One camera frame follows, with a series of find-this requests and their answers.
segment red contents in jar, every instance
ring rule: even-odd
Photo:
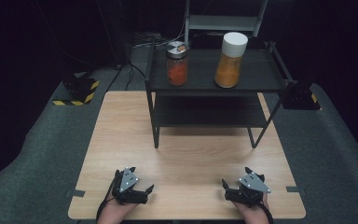
[[[187,58],[181,61],[168,60],[168,81],[173,86],[181,86],[187,81]]]

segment wooden table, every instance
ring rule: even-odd
[[[262,94],[259,99],[267,116]],[[266,176],[274,218],[303,218],[306,211],[299,193],[286,189],[296,182],[273,123],[257,148],[251,147],[247,134],[239,128],[164,128],[159,148],[154,148],[145,92],[110,91],[76,185],[85,193],[73,197],[68,215],[95,218],[115,171],[135,166],[140,180],[134,189],[155,187],[147,204],[127,219],[241,219],[225,200],[221,179],[236,188],[248,166]]]

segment lower shelf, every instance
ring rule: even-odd
[[[157,127],[249,127],[266,126],[257,93],[239,96],[173,96],[156,94]]]

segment dark background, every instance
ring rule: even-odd
[[[184,0],[125,2],[120,29],[180,33]],[[20,153],[61,83],[64,66],[85,72],[115,60],[95,1],[39,1],[39,6],[53,33],[36,1],[0,0],[0,171]],[[256,14],[257,7],[254,0],[203,0],[192,1],[191,10],[245,15]],[[358,142],[358,0],[270,0],[259,38],[277,42],[295,80],[322,86]]]

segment black device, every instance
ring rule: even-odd
[[[272,214],[263,204],[264,192],[271,193],[269,187],[264,183],[264,175],[258,175],[248,167],[245,167],[245,172],[248,175],[240,178],[241,185],[237,189],[231,189],[228,183],[222,179],[223,188],[226,190],[226,200],[242,203],[249,207],[259,206],[266,213],[268,222],[273,223]]]
[[[97,221],[104,207],[111,200],[117,200],[120,204],[147,203],[147,196],[153,191],[154,185],[150,186],[145,191],[134,190],[133,187],[139,180],[139,178],[136,177],[133,173],[134,171],[135,167],[126,167],[122,171],[116,170],[115,178],[110,184],[109,190],[107,191],[105,198],[103,199],[100,204],[100,207],[98,208],[96,217]],[[109,196],[109,193],[112,193],[113,198],[110,200],[106,200]]]

